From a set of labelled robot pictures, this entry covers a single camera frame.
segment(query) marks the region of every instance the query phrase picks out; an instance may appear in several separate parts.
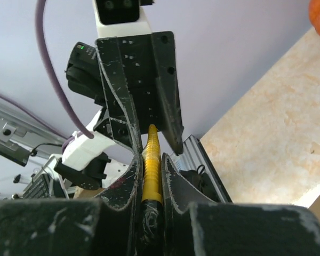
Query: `white scratch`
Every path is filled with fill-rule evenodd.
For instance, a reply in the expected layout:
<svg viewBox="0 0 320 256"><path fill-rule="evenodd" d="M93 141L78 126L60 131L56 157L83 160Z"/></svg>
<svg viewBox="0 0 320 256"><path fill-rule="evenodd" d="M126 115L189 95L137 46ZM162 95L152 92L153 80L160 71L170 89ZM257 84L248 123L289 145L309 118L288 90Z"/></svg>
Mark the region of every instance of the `white scratch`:
<svg viewBox="0 0 320 256"><path fill-rule="evenodd" d="M283 220L283 221L294 221L294 218L281 217L281 220Z"/></svg>
<svg viewBox="0 0 320 256"><path fill-rule="evenodd" d="M92 221L92 220L93 220L92 215L88 215L87 217L85 217L85 219L83 221L89 222L89 221Z"/></svg>
<svg viewBox="0 0 320 256"><path fill-rule="evenodd" d="M31 239L34 239L36 238L38 235L37 231L33 232L32 235L31 235Z"/></svg>
<svg viewBox="0 0 320 256"><path fill-rule="evenodd" d="M299 215L300 224L304 226L308 232L313 233L315 242L320 245L320 227L318 226L318 221L306 208L290 205L260 205L259 207L264 211L287 210L297 213Z"/></svg>
<svg viewBox="0 0 320 256"><path fill-rule="evenodd" d="M80 228L81 230L83 230L84 232L86 232L88 235L93 236L93 232L92 232L92 227L89 225L84 225L84 224L80 224L80 223L75 223L75 225Z"/></svg>
<svg viewBox="0 0 320 256"><path fill-rule="evenodd" d="M55 232L57 218L58 218L58 216L59 216L62 212L66 211L66 209L67 209L67 208L64 208L64 209L58 211L58 212L54 215L53 221L52 221L51 225L50 225L49 228L48 228L48 231L49 231L50 233L53 234L53 233Z"/></svg>

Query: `wooden block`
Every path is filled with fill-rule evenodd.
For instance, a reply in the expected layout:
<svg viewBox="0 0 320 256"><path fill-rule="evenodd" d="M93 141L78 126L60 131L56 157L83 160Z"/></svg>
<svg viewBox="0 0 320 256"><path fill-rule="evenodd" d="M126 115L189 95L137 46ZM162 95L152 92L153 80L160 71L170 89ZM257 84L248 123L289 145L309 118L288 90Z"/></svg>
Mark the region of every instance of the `wooden block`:
<svg viewBox="0 0 320 256"><path fill-rule="evenodd" d="M74 194L74 199L78 198L93 198L98 193L101 193L104 190L104 188L99 188L97 190L86 190L80 187L76 187L76 191Z"/></svg>

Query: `camera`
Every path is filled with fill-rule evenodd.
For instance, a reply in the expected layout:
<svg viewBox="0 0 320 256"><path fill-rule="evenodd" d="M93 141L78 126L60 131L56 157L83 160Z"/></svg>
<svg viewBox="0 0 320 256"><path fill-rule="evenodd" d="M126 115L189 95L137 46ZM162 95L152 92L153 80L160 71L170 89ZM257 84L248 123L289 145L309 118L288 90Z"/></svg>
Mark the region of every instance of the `camera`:
<svg viewBox="0 0 320 256"><path fill-rule="evenodd" d="M140 18L139 0L96 0L103 25L136 22Z"/></svg>

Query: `scratched black surface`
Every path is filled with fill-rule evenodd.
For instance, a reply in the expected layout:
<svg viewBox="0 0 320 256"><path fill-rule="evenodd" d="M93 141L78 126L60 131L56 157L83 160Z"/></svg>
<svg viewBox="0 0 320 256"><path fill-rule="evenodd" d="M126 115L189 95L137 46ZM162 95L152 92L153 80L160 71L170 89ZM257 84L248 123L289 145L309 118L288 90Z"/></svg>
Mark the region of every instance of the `scratched black surface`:
<svg viewBox="0 0 320 256"><path fill-rule="evenodd" d="M212 202L180 175L169 155L162 157L162 186L165 216L165 253L195 255L189 213L190 202Z"/></svg>
<svg viewBox="0 0 320 256"><path fill-rule="evenodd" d="M92 255L102 202L0 201L0 256Z"/></svg>
<svg viewBox="0 0 320 256"><path fill-rule="evenodd" d="M140 256L162 256L164 247L164 209L156 200L141 203L137 250Z"/></svg>
<svg viewBox="0 0 320 256"><path fill-rule="evenodd" d="M153 33L152 44L158 72L156 87L163 116L162 132L173 151L183 153L181 107L175 63L175 40L171 31Z"/></svg>
<svg viewBox="0 0 320 256"><path fill-rule="evenodd" d="M317 255L320 225L292 205L193 204L196 255Z"/></svg>
<svg viewBox="0 0 320 256"><path fill-rule="evenodd" d="M113 138L134 153L140 153L142 151L142 141L139 121L133 98L130 97L128 90L127 79L118 46L118 38L97 39L95 44L98 54L98 64L101 70L103 90L109 111L110 124L113 125L113 123L115 123L116 125L116 123L120 123L120 125L124 126L118 129L112 129ZM113 115L115 112L113 109L118 109L119 107L125 118L121 118L121 113Z"/></svg>
<svg viewBox="0 0 320 256"><path fill-rule="evenodd" d="M99 221L104 228L95 237L102 247L97 247L93 255L134 256L142 184L143 158L137 154L126 173L97 195L104 201Z"/></svg>
<svg viewBox="0 0 320 256"><path fill-rule="evenodd" d="M114 140L140 153L141 134L154 124L174 152L182 154L173 33L101 38L96 51Z"/></svg>

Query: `black cable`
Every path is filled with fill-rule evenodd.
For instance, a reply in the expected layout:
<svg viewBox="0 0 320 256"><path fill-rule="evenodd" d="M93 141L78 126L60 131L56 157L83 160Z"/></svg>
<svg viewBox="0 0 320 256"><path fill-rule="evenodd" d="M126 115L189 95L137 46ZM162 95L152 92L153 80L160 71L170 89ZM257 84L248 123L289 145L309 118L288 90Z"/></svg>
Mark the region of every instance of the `black cable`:
<svg viewBox="0 0 320 256"><path fill-rule="evenodd" d="M201 164L200 166L197 167L197 173L199 175L202 175L203 172L205 172L205 165Z"/></svg>
<svg viewBox="0 0 320 256"><path fill-rule="evenodd" d="M34 148L31 150L30 156L36 156L37 153L38 153L37 148L40 147L40 146L55 146L55 147L61 147L62 144L55 144L55 143L42 143L42 144L39 144L38 146L34 147Z"/></svg>

